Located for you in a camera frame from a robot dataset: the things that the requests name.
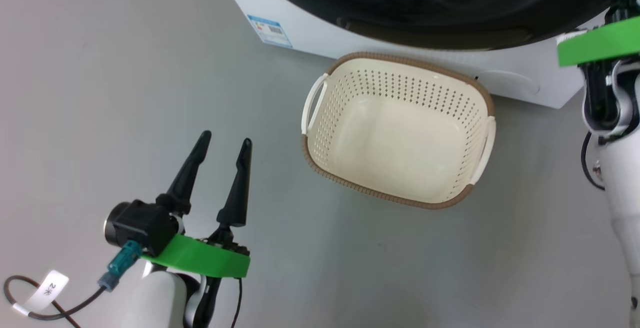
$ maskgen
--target blue connector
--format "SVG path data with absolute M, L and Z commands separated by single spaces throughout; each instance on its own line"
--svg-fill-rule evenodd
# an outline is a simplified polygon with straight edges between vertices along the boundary
M 112 292 L 124 273 L 130 269 L 142 256 L 142 247 L 135 241 L 128 241 L 118 252 L 118 255 L 107 266 L 108 272 L 98 280 L 100 287 L 105 287 L 107 292 Z

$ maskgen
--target sticker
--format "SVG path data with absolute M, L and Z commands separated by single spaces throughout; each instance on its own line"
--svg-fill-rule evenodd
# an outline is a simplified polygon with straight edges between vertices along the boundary
M 293 48 L 289 38 L 284 33 L 281 24 L 276 21 L 271 21 L 270 19 L 251 16 L 250 14 L 247 14 L 247 17 L 249 17 L 251 25 L 254 27 L 258 36 L 260 36 L 260 39 L 262 39 L 264 43 Z
M 14 310 L 17 310 L 21 314 L 29 317 L 29 314 L 30 314 L 29 310 L 26 309 L 25 307 L 21 306 L 21 305 L 18 305 L 18 303 L 14 303 L 13 306 L 11 306 L 11 307 L 13 307 Z
M 49 272 L 38 290 L 23 307 L 30 312 L 40 312 L 56 299 L 68 282 L 69 278 L 64 274 L 58 271 Z

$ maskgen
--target cable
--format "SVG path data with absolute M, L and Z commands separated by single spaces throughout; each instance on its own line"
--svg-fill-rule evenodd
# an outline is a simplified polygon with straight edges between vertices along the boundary
M 231 328 L 235 328 L 236 326 L 238 315 L 240 314 L 240 305 L 242 304 L 242 278 L 238 278 L 238 282 L 240 284 L 240 293 L 238 294 L 238 307 L 235 309 L 235 315 L 233 317 L 233 323 L 231 323 Z
M 17 303 L 16 299 L 14 299 L 11 292 L 9 291 L 9 284 L 12 281 L 24 281 L 34 287 L 40 286 L 36 281 L 25 276 L 11 276 L 7 278 L 6 281 L 4 281 L 4 287 L 2 289 L 4 291 L 4 296 L 6 300 L 9 301 L 10 305 L 14 305 L 15 303 Z M 80 328 L 78 323 L 74 321 L 70 316 L 72 314 L 75 314 L 79 310 L 82 310 L 84 307 L 87 307 L 89 303 L 95 301 L 96 298 L 98 298 L 100 294 L 102 294 L 104 291 L 105 291 L 105 287 L 100 287 L 100 289 L 98 289 L 98 291 L 94 293 L 93 296 L 89 297 L 86 301 L 80 303 L 79 305 L 71 308 L 68 311 L 65 311 L 64 309 L 62 309 L 60 305 L 58 305 L 56 301 L 53 301 L 52 305 L 55 307 L 55 309 L 58 310 L 58 312 L 60 312 L 57 315 L 41 315 L 41 314 L 35 314 L 34 312 L 30 312 L 29 317 L 33 319 L 37 319 L 39 321 L 56 321 L 58 319 L 66 319 L 67 321 L 69 321 L 69 323 L 71 323 L 72 326 L 74 326 L 74 328 Z
M 580 159 L 582 160 L 582 171 L 584 172 L 584 175 L 587 177 L 589 182 L 594 187 L 604 191 L 604 186 L 603 185 L 599 185 L 598 183 L 596 183 L 594 181 L 594 178 L 592 177 L 592 174 L 589 172 L 589 169 L 587 168 L 587 148 L 589 147 L 589 141 L 592 138 L 591 136 L 592 136 L 592 133 L 591 132 L 587 132 L 587 135 L 584 138 L 584 142 L 582 143 L 582 152 L 580 153 Z

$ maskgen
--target washing machine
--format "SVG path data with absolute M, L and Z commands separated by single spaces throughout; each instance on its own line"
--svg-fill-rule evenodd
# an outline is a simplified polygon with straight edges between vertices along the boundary
M 235 0 L 265 43 L 338 58 L 411 57 L 491 93 L 562 107 L 585 80 L 560 68 L 555 37 L 603 23 L 609 0 Z

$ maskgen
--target basket handle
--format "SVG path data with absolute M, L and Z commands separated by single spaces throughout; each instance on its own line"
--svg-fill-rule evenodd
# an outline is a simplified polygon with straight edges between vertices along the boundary
M 313 116 L 311 117 L 311 122 L 309 123 L 309 113 L 311 112 L 311 104 L 314 102 L 314 99 L 318 95 L 318 91 L 322 87 L 322 93 L 324 93 L 325 89 L 327 89 L 327 77 L 329 74 L 325 73 L 320 76 L 318 80 L 315 81 L 313 87 L 311 87 L 311 91 L 309 91 L 309 95 L 306 97 L 306 102 L 304 103 L 304 110 L 302 110 L 302 134 L 306 135 L 307 130 L 309 130 L 310 126 L 313 126 L 313 121 L 316 120 L 316 113 L 318 113 L 318 106 L 316 105 L 313 110 Z
M 478 162 L 478 166 L 475 168 L 475 172 L 473 172 L 473 176 L 471 176 L 471 181 L 469 182 L 472 185 L 475 185 L 482 176 L 482 173 L 484 173 L 485 168 L 487 168 L 487 163 L 489 163 L 491 151 L 494 149 L 494 142 L 496 141 L 496 118 L 493 116 L 490 116 L 487 119 L 486 136 L 484 150 L 482 151 L 482 156 L 480 156 L 480 162 Z

